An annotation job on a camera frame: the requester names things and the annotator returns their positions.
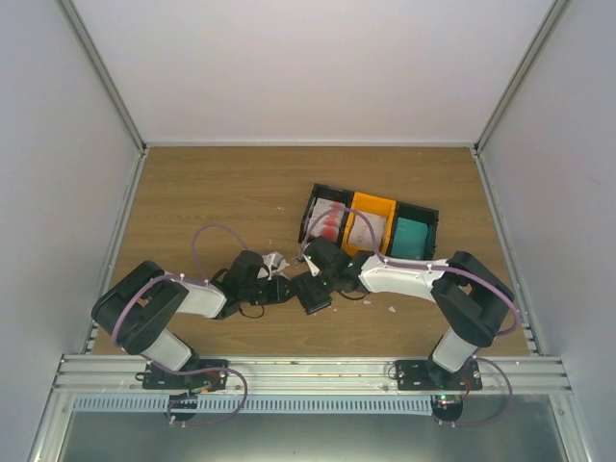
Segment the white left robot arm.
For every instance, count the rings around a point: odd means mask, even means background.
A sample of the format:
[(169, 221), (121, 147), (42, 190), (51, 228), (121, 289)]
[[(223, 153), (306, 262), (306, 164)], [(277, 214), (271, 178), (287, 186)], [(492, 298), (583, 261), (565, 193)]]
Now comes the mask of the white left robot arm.
[(199, 281), (145, 261), (95, 302), (91, 317), (115, 346), (155, 363), (174, 387), (186, 389), (197, 380), (198, 354), (168, 330), (172, 318), (188, 314), (223, 321), (240, 314), (245, 304), (285, 303), (295, 296), (292, 281), (281, 272), (285, 266), (278, 252), (262, 256), (244, 250), (230, 268)]

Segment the black leather card holder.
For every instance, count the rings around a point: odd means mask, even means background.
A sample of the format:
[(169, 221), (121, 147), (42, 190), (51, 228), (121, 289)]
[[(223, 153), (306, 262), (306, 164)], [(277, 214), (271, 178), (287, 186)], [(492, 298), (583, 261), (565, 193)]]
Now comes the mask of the black leather card holder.
[(295, 295), (307, 315), (314, 315), (331, 306), (332, 297), (326, 284), (310, 271), (295, 276), (292, 284)]

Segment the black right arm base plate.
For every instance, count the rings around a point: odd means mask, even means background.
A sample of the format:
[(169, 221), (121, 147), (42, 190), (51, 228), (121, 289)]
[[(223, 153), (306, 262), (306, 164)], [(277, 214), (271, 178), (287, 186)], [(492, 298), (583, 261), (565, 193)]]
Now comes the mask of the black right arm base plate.
[(448, 372), (428, 359), (397, 360), (395, 377), (400, 391), (479, 391), (483, 388), (478, 363)]

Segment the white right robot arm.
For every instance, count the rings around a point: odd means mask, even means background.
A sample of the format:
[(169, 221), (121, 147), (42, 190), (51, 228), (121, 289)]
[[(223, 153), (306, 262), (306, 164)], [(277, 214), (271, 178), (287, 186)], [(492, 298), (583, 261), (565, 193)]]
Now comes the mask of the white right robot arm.
[(514, 331), (520, 315), (514, 295), (476, 257), (457, 251), (447, 260), (417, 261), (360, 250), (349, 255), (325, 238), (303, 251), (308, 270), (295, 279), (308, 314), (328, 307), (333, 293), (398, 294), (435, 303), (449, 329), (426, 360), (426, 378), (446, 390), (480, 349)]

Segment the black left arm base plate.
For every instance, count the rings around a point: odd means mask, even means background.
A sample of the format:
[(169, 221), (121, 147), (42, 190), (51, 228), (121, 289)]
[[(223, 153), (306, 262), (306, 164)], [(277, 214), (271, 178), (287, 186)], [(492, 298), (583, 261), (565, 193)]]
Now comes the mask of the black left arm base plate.
[(182, 369), (191, 374), (177, 374), (147, 364), (143, 372), (135, 374), (135, 379), (145, 390), (213, 392), (225, 389), (227, 371), (224, 369), (228, 366), (229, 362), (224, 359), (198, 359)]

